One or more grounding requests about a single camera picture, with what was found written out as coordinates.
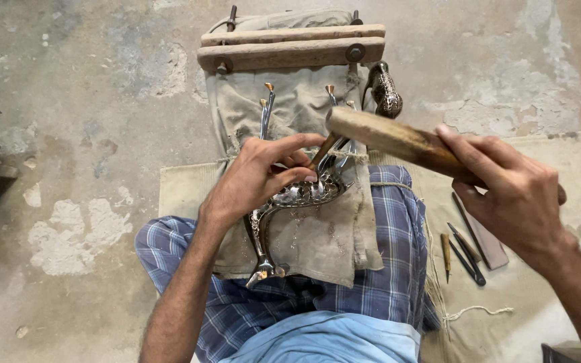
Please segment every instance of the wooden mallet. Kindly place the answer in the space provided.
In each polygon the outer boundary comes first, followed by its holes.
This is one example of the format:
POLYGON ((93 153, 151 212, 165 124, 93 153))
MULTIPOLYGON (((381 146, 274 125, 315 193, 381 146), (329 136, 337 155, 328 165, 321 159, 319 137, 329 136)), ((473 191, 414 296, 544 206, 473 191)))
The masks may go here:
MULTIPOLYGON (((369 112, 353 111, 349 107, 334 107, 327 115, 327 127, 332 132, 425 169, 488 189, 486 183, 468 170, 440 137, 430 132, 369 112)), ((557 199, 560 205, 566 202, 566 192, 561 186, 557 187, 557 199)))

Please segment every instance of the light blue shirt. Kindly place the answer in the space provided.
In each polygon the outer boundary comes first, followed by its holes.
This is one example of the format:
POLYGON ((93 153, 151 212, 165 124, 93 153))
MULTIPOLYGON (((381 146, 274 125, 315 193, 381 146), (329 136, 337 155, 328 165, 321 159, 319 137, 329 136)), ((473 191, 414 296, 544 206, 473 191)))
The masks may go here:
POLYGON ((312 311, 255 334, 221 363, 416 363, 420 334, 404 323, 359 314, 312 311))

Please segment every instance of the person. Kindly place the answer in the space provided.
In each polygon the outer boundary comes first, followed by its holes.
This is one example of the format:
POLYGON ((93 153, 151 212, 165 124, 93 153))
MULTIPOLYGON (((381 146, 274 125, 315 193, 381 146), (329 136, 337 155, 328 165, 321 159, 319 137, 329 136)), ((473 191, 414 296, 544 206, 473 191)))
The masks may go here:
MULTIPOLYGON (((557 171, 497 137, 437 134, 489 191, 455 180, 467 211, 550 283, 581 340, 581 251, 560 221, 557 171)), ((247 139, 206 197, 198 221, 165 217, 137 234, 137 255, 161 298, 143 338, 140 362, 416 362, 428 315, 424 205, 404 168, 370 167, 378 249, 385 268, 357 271, 354 288, 305 276, 269 278, 252 291, 212 275, 223 236, 282 187, 316 175, 303 147, 317 134, 247 139), (275 174, 271 165, 288 169, 275 174)))

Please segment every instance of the bolt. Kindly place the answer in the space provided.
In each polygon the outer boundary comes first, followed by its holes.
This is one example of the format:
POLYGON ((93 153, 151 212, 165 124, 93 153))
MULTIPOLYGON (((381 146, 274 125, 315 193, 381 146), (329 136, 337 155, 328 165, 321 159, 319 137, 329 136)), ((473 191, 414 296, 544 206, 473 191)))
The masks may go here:
POLYGON ((359 60, 361 55, 362 52, 360 52, 360 49, 358 48, 353 48, 351 51, 349 51, 349 57, 351 57, 351 59, 359 60))
POLYGON ((216 67, 216 72, 218 74, 228 74, 228 67, 224 62, 221 62, 221 65, 216 67))

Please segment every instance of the left hand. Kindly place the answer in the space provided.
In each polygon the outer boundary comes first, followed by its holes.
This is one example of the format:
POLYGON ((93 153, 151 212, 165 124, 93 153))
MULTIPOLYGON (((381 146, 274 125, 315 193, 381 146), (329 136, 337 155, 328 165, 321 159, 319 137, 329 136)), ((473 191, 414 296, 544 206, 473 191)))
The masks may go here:
POLYGON ((276 141, 250 137, 237 159, 208 194, 199 218, 211 219, 226 230, 246 213, 259 208, 289 184, 317 182, 317 174, 305 166, 311 161, 301 150, 325 141, 319 134, 296 134, 276 141), (271 167, 280 163, 288 169, 271 167))

